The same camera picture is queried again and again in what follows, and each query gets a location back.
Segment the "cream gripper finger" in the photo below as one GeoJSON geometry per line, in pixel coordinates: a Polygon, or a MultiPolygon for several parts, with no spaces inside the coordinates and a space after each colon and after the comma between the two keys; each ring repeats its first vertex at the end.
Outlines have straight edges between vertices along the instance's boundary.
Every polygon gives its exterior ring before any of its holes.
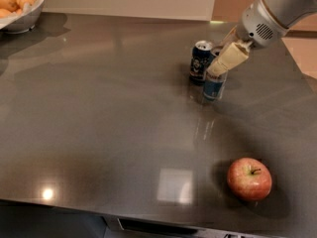
{"type": "Polygon", "coordinates": [[[236,42],[239,39],[237,35],[237,27],[234,27],[228,34],[227,36],[221,41],[220,46],[221,47],[226,47],[230,45],[231,43],[236,42]]]}
{"type": "Polygon", "coordinates": [[[218,77],[247,60],[250,50],[250,42],[236,41],[227,44],[220,54],[213,59],[206,72],[209,75],[218,77]]]}

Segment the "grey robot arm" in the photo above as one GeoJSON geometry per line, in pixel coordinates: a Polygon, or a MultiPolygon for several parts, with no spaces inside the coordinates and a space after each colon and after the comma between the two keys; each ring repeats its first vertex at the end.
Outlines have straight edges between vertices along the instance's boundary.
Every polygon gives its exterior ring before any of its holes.
{"type": "Polygon", "coordinates": [[[317,0],[255,0],[223,39],[220,54],[206,73],[216,77],[226,73],[246,61],[251,49],[268,47],[297,22],[316,13],[317,0]]]}

